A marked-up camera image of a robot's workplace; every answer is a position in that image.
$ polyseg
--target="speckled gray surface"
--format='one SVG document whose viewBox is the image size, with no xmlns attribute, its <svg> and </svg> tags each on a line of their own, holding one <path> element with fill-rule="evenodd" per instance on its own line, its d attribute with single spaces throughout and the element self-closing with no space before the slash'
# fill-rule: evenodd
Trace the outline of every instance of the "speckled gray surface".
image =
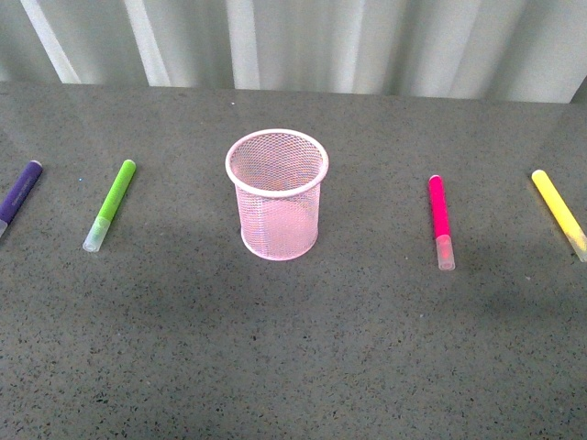
<svg viewBox="0 0 587 440">
<path fill-rule="evenodd" d="M 331 159 L 285 263 L 245 249 L 224 170 L 269 127 Z M 587 226 L 587 106 L 3 83 L 0 153 L 2 194 L 45 167 L 0 241 L 0 438 L 587 438 L 587 265 L 528 177 Z"/>
</svg>

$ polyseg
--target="curtain fold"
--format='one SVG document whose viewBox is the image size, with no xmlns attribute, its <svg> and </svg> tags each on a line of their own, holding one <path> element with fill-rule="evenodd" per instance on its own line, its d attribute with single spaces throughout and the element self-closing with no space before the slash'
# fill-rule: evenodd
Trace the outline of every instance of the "curtain fold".
<svg viewBox="0 0 587 440">
<path fill-rule="evenodd" d="M 6 0 L 0 81 L 586 102 L 585 23 L 584 0 Z"/>
</svg>

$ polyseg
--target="pencil cup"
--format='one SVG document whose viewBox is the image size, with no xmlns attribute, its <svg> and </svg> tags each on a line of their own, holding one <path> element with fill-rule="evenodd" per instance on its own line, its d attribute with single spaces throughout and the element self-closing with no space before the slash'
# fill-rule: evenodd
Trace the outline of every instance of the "pencil cup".
<svg viewBox="0 0 587 440">
<path fill-rule="evenodd" d="M 320 182 L 328 155 L 313 138 L 292 130 L 251 133 L 227 154 L 237 189 L 242 240 L 264 259 L 295 259 L 318 237 Z"/>
</svg>

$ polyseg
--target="yellow marker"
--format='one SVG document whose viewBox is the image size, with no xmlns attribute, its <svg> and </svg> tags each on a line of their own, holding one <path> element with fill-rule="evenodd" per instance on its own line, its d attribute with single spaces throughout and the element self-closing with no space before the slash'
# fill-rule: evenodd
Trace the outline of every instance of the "yellow marker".
<svg viewBox="0 0 587 440">
<path fill-rule="evenodd" d="M 587 236 L 583 234 L 581 227 L 575 220 L 575 217 L 569 211 L 559 192 L 550 181 L 550 178 L 543 170 L 536 170 L 532 173 L 532 180 L 542 194 L 548 208 L 559 222 L 562 232 L 570 241 L 570 245 L 575 249 L 579 260 L 587 262 Z"/>
</svg>

